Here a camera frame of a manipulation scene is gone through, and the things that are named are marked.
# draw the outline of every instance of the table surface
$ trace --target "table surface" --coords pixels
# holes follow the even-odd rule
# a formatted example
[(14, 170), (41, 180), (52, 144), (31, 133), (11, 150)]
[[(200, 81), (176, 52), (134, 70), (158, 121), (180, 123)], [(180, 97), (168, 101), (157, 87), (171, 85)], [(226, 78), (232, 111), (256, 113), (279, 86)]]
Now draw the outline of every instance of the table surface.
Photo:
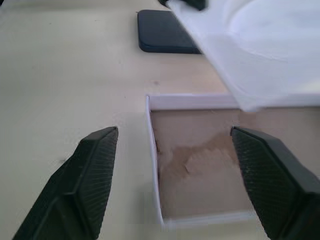
[(146, 53), (137, 12), (156, 0), (5, 0), (0, 8), (0, 235), (92, 131), (119, 127), (101, 240), (264, 240), (257, 222), (164, 230), (153, 204), (145, 95), (225, 92), (201, 55)]

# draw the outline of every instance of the white lid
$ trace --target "white lid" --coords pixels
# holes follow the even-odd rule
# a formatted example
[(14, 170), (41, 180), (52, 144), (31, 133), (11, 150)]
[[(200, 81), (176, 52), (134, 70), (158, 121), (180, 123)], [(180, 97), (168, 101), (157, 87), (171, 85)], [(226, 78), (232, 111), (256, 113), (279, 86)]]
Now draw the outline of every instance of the white lid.
[(291, 94), (320, 96), (319, 0), (208, 0), (203, 11), (167, 5), (244, 111)]

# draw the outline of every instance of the open box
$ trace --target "open box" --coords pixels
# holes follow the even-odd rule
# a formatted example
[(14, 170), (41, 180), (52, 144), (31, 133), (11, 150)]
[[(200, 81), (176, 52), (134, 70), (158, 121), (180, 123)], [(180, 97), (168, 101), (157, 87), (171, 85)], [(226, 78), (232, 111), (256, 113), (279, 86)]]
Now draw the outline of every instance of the open box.
[[(157, 218), (160, 224), (163, 227), (176, 228), (249, 221), (257, 217), (250, 202), (248, 204), (245, 187), (239, 185), (239, 183), (243, 183), (239, 180), (241, 176), (239, 176), (237, 164), (223, 163), (219, 165), (218, 163), (217, 165), (214, 163), (213, 165), (207, 165), (206, 161), (201, 160), (214, 153), (207, 143), (217, 144), (216, 141), (211, 141), (211, 136), (216, 134), (214, 131), (220, 131), (220, 129), (215, 129), (216, 127), (223, 129), (223, 134), (219, 138), (224, 139), (222, 143), (218, 144), (218, 149), (224, 148), (226, 144), (228, 145), (226, 151), (230, 150), (229, 140), (226, 140), (226, 136), (228, 136), (228, 131), (230, 131), (232, 125), (243, 125), (247, 128), (258, 129), (280, 138), (301, 163), (319, 178), (320, 162), (316, 156), (320, 155), (320, 150), (318, 150), (320, 146), (318, 137), (320, 135), (320, 127), (318, 126), (320, 108), (316, 106), (320, 106), (319, 96), (311, 94), (294, 95), (281, 103), (270, 105), (268, 109), (258, 113), (241, 112), (238, 103), (229, 94), (163, 94), (147, 96), (146, 114), (153, 165), (153, 186)], [(207, 148), (204, 153), (199, 154), (199, 150), (202, 149), (201, 146), (205, 144), (207, 144)], [(188, 152), (188, 157), (182, 156), (182, 158), (187, 158), (189, 165), (186, 165), (186, 161), (184, 161), (183, 167), (186, 168), (185, 170), (189, 174), (195, 174), (198, 177), (199, 173), (203, 173), (207, 169), (219, 168), (219, 172), (222, 170), (229, 175), (237, 175), (233, 178), (233, 182), (223, 185), (219, 191), (224, 197), (232, 194), (235, 198), (241, 199), (242, 203), (240, 205), (233, 206), (232, 204), (235, 204), (235, 201), (229, 201), (229, 205), (226, 204), (222, 209), (219, 209), (219, 206), (215, 206), (214, 204), (221, 204), (221, 198), (215, 202), (215, 195), (208, 194), (212, 189), (217, 190), (219, 184), (213, 184), (216, 179), (210, 179), (211, 185), (203, 195), (209, 201), (208, 199), (203, 199), (204, 203), (201, 203), (204, 207), (194, 208), (197, 204), (190, 200), (183, 207), (178, 207), (178, 210), (175, 210), (176, 206), (163, 206), (162, 201), (167, 197), (164, 195), (165, 193), (181, 194), (179, 197), (169, 196), (168, 199), (165, 199), (165, 204), (175, 203), (174, 201), (177, 199), (184, 201), (184, 197), (188, 196), (188, 194), (192, 200), (201, 198), (194, 196), (196, 195), (194, 192), (192, 194), (188, 193), (187, 190), (181, 191), (181, 188), (190, 184), (190, 181), (185, 182), (183, 185), (171, 182), (164, 192), (162, 192), (163, 190), (160, 186), (163, 184), (161, 181), (163, 181), (164, 176), (172, 177), (177, 173), (170, 171), (170, 167), (165, 167), (169, 172), (161, 172), (164, 167), (161, 166), (159, 169), (162, 164), (160, 161), (164, 161), (165, 164), (171, 163), (170, 158), (173, 158), (173, 153), (170, 152), (174, 152), (177, 147), (185, 145), (188, 145), (188, 149), (184, 149), (184, 153)], [(219, 154), (218, 158), (225, 158), (226, 156), (225, 150), (222, 153), (216, 152), (216, 154)], [(168, 166), (177, 167), (176, 164), (169, 164)], [(185, 175), (181, 173), (177, 175), (180, 177), (178, 179), (179, 183), (181, 183), (181, 179), (186, 179)], [(225, 176), (220, 177), (224, 181), (226, 180)], [(198, 185), (194, 185), (191, 191), (197, 190), (201, 185), (201, 182)], [(228, 191), (235, 189), (237, 192), (228, 193)], [(210, 198), (213, 200), (213, 206), (210, 206)]]

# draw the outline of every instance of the black phone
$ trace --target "black phone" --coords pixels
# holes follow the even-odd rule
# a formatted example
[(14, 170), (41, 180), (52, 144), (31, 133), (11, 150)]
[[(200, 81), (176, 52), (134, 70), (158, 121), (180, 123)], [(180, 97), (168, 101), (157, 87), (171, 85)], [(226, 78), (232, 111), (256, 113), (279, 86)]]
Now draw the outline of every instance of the black phone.
[(141, 10), (137, 21), (141, 50), (148, 53), (201, 54), (171, 11)]

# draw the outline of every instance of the brown stain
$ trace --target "brown stain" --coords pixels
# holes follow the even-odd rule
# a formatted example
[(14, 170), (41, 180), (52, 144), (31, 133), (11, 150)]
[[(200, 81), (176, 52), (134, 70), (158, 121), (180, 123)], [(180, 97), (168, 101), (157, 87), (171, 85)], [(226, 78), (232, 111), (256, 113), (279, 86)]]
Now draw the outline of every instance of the brown stain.
[[(256, 118), (257, 115), (255, 113), (246, 113), (242, 111), (239, 111), (238, 113), (238, 121), (240, 126), (259, 131), (260, 128), (257, 125)], [(157, 142), (156, 146), (158, 154), (161, 154)], [(192, 156), (205, 153), (205, 151), (213, 152), (214, 150), (223, 151), (227, 154), (227, 157), (224, 157), (223, 159), (223, 161), (229, 161), (227, 164), (239, 166), (237, 153), (232, 142), (232, 137), (230, 136), (230, 131), (225, 130), (215, 134), (210, 140), (201, 145), (175, 147), (172, 150), (172, 159), (170, 163), (168, 163), (162, 169), (159, 169), (158, 173), (165, 175), (165, 177), (169, 179), (184, 179), (193, 174), (192, 172), (188, 171), (188, 168), (186, 167), (189, 159)]]
[(158, 140), (154, 140), (155, 141), (155, 148), (156, 148), (156, 153), (157, 154), (161, 154), (160, 148), (159, 148), (159, 144), (158, 144)]
[(221, 132), (214, 135), (209, 141), (199, 146), (179, 146), (172, 150), (173, 156), (171, 162), (166, 165), (160, 172), (165, 173), (169, 179), (183, 179), (192, 175), (186, 167), (191, 156), (201, 154), (204, 151), (225, 151), (229, 157), (226, 161), (230, 161), (232, 165), (239, 165), (236, 151), (234, 149), (232, 138), (228, 132)]

